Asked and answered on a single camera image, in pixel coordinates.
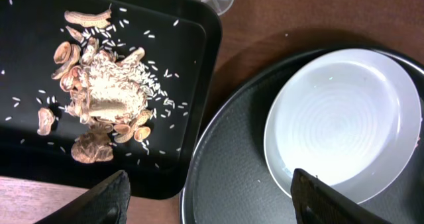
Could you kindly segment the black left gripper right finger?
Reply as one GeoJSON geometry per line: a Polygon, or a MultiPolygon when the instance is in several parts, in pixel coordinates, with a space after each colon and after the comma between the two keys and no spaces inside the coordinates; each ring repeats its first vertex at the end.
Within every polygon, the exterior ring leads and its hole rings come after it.
{"type": "Polygon", "coordinates": [[[389,223],[300,168],[293,173],[290,191],[296,221],[301,224],[389,223]]]}

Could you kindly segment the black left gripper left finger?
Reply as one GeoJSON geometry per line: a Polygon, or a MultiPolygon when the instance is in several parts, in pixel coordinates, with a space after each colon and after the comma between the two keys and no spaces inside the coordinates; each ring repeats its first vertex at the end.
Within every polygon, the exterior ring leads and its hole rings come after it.
{"type": "Polygon", "coordinates": [[[119,170],[36,224],[125,224],[130,198],[128,174],[119,170]]]}

